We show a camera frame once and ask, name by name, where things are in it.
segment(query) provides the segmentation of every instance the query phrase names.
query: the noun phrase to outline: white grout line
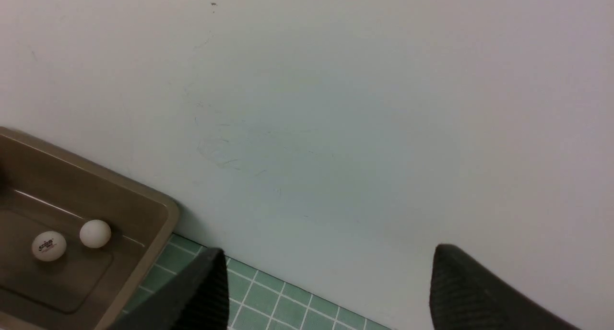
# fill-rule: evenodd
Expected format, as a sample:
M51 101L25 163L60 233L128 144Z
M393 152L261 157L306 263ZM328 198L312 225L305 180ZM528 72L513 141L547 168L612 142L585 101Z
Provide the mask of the white grout line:
M249 291L252 290L252 286L254 285L254 280L258 276L258 272L259 271L256 271L254 277L252 278L252 282L249 283L248 291L245 292L245 296L243 297L243 301L241 301L241 304L239 305L239 309L236 311L235 320L233 320L232 324L230 324L231 327L235 325L236 319L239 317L239 312L241 312L241 308L247 307L245 305L245 300L248 298Z
M309 312L309 306L311 306L311 301L313 300L313 295L309 297L309 304L307 304L307 309L305 309L305 315L303 315L303 321L301 321L300 330L303 330L303 325L305 325L305 319L307 319L307 312Z
M151 290L151 289L149 289L149 288L145 288L144 286L139 286L139 288L143 289L143 290L144 290L144 291L146 291L147 293L150 293L150 294L153 294L153 293L154 293L154 291L152 291L152 290Z
M325 317L326 319L330 319L330 320L331 320L331 321L333 321L334 323L339 323L339 324L341 324L341 325L343 325L343 326L346 326L347 328L350 328L350 329L352 329L352 330L358 330L358 329L354 328L353 326L349 326L349 325L347 325L346 323L344 323L344 322L342 322L342 321L339 321L339 320L337 319L337 317L338 317L338 315L339 315L339 311L340 311L340 309L341 309L341 307L340 307L340 306L337 306L337 315L336 315L336 316L333 318L333 317L331 317L331 316L329 316L329 315L326 315L326 314L324 314L324 313L322 313L322 312L320 312L320 311L318 311L318 310L315 310L315 309L311 308L311 306L310 306L310 305L305 305L305 304L303 304L302 302L296 301L296 300L292 299L292 298L291 298L291 297L289 297L289 296L285 296L285 295L283 295L283 294L279 293L279 292L278 292L278 291L276 291L275 289L272 289L272 288L270 288L270 287L268 287L268 286L263 285L263 284L262 284L262 283L260 283L260 282L255 281L255 280L254 280L254 279L256 278L255 276L254 276L254 279L251 279L251 278L249 278L249 277L245 277L245 276L241 275L240 273L238 273L238 272L236 272L236 271L228 270L228 272L234 273L235 275L237 275L237 276L239 276L239 277L241 277L241 278L244 278L245 280L250 281L250 285L249 285L249 287L250 287L250 288L252 288L252 284L257 284L257 285L259 285L259 286L261 286L261 287L263 287L263 288L265 288L265 289L268 289L268 290L272 291L273 293L275 293L275 294L277 294L277 295L280 295L281 297L283 297L283 298L285 298L285 299L288 299L288 300L290 300L290 301L292 301L292 302L294 302L294 303L296 303L296 304L299 304L299 305L301 305L301 306L304 306L305 308L307 308L307 311L311 310L311 311L313 311L313 312L315 312L315 313L319 314L320 316Z
M269 318L269 322L267 323L267 327L265 328L266 330L269 328L269 326L271 325L271 321L272 321L272 317L275 314L275 310L277 310L277 305L279 304L279 299L281 299L281 293L283 293L283 289L285 288L285 282L283 283L283 286L281 287L281 292L279 295L277 295L277 301L275 302L275 306L273 306L272 308L272 312L271 312L271 317Z
M172 247L178 248L178 249L180 249L181 251L187 252L187 253L189 253L189 254L191 254L191 255L193 255L193 256L197 255L197 253L193 253L193 252L192 252L192 251L190 251L189 249L183 248L183 247L181 247L180 245L177 245L177 244L175 244L175 243L171 243L170 241L169 241L169 242L167 242L166 244L167 244L167 245L171 245Z
M163 267L163 266L162 266L162 265L160 265L160 264L157 264L157 263L156 263L156 264L154 264L154 265L155 265L156 267L159 267L160 269L163 269L164 271L168 271L168 272L170 272L170 273L171 273L171 274L173 274L173 275L177 275L177 273L176 273L175 271L169 270L169 269L167 269L167 268Z
M258 313L258 314L261 314L261 315L263 315L263 316L265 316L265 317L267 317L267 318L272 318L272 319L274 319L274 321L276 321L276 322L278 322L278 323L280 323L280 324L283 324L283 325L285 325L285 326L288 326L288 327L290 327L290 328L293 328L294 330L298 330L297 328L293 327L292 325L290 325L290 324L288 324L288 323L285 323L285 322L283 322L283 321L280 321L279 319L276 319L276 318L271 317L270 315L267 315L267 313L264 313L264 312L262 312L262 311L258 311L257 309L253 308L252 306L247 306L246 304L243 304L243 302L238 302L237 300L232 299L232 298L230 298L230 301L234 301L234 302L236 302L237 304L239 304L240 306L243 306L243 307L247 308L248 310L252 310L252 311L254 311L254 312Z

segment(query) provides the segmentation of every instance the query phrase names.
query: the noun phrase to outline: brown plastic tray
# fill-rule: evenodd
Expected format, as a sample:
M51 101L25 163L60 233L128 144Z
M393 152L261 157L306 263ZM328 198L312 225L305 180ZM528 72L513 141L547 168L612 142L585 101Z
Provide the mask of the brown plastic tray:
M79 230L102 219L101 249ZM0 127L0 328L101 330L119 315L177 224L166 195L73 153ZM66 253L40 262L33 239L64 234Z

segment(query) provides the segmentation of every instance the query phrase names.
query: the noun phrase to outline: ping pong ball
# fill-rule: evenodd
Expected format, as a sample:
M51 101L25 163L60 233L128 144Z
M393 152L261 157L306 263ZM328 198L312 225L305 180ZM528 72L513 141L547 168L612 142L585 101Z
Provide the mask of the ping pong ball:
M89 248L100 248L109 242L111 229L105 221L93 219L81 227L79 238Z
M32 253L43 262L60 258L66 251L66 239L62 234L49 231L39 234L32 242Z

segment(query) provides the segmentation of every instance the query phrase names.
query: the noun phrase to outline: floor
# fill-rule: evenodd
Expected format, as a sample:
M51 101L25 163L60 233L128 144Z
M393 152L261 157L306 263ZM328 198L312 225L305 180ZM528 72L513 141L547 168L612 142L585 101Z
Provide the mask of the floor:
M129 313L202 250L173 234L123 310ZM389 330L253 267L227 258L230 330Z

